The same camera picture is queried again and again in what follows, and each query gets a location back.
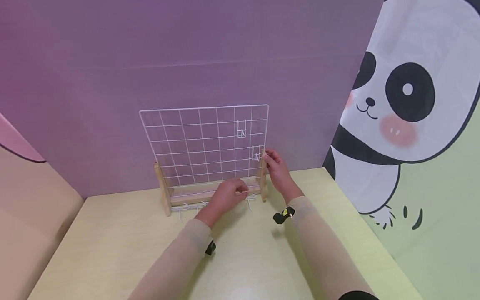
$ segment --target beige sleeve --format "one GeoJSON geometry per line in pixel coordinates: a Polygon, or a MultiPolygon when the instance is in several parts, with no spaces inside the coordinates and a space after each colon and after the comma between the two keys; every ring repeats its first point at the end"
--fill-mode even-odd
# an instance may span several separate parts
{"type": "Polygon", "coordinates": [[[291,219],[325,299],[338,300],[343,294],[355,290],[373,295],[342,242],[310,200],[298,197],[289,205],[295,209],[291,219]]]}
{"type": "Polygon", "coordinates": [[[147,271],[128,300],[178,299],[205,250],[211,229],[193,219],[147,271]]]}

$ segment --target purple panel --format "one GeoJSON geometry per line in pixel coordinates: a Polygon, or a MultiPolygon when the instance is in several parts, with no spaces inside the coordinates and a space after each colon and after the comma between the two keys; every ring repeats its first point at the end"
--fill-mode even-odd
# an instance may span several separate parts
{"type": "MultiPolygon", "coordinates": [[[[382,3],[7,1],[0,12],[0,111],[82,196],[158,186],[141,109],[270,104],[267,145],[291,169],[318,167],[382,3]]],[[[216,115],[200,117],[216,122],[216,115]]],[[[200,118],[166,114],[164,121],[200,118]]],[[[152,114],[146,123],[162,120],[152,114]]],[[[252,132],[260,133],[258,126],[252,132]]],[[[149,134],[166,140],[154,128],[149,134]]],[[[170,134],[184,139],[183,132],[170,134]]],[[[188,159],[176,156],[159,161],[188,159]]]]}

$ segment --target white wire grid panel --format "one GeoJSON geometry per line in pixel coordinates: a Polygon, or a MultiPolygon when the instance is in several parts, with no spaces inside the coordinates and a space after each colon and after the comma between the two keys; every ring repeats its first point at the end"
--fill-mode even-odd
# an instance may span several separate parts
{"type": "Polygon", "coordinates": [[[172,186],[256,176],[268,105],[139,112],[155,160],[172,186]]]}

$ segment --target tabletop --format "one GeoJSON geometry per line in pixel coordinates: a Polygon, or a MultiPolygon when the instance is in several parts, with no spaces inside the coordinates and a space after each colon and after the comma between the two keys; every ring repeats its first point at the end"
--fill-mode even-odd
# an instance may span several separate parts
{"type": "MultiPolygon", "coordinates": [[[[344,243],[381,300],[421,300],[375,234],[324,168],[292,178],[344,243]]],[[[217,248],[206,256],[183,299],[322,299],[290,219],[272,217],[285,203],[267,181],[263,203],[239,204],[212,231],[217,248]]],[[[127,299],[147,269],[175,239],[194,210],[166,217],[159,190],[89,197],[29,300],[127,299]]]]}

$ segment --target wooden stand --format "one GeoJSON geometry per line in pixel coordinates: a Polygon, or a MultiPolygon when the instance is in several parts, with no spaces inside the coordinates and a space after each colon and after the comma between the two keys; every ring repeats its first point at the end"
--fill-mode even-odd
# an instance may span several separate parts
{"type": "MultiPolygon", "coordinates": [[[[155,173],[160,183],[160,202],[166,216],[171,215],[173,206],[184,204],[199,203],[201,201],[209,201],[215,193],[220,181],[205,182],[203,185],[189,184],[171,186],[165,179],[162,168],[158,163],[154,165],[155,173]]],[[[266,163],[263,158],[260,159],[260,169],[256,176],[241,178],[249,187],[250,193],[260,194],[263,202],[266,202],[266,163]]]]}

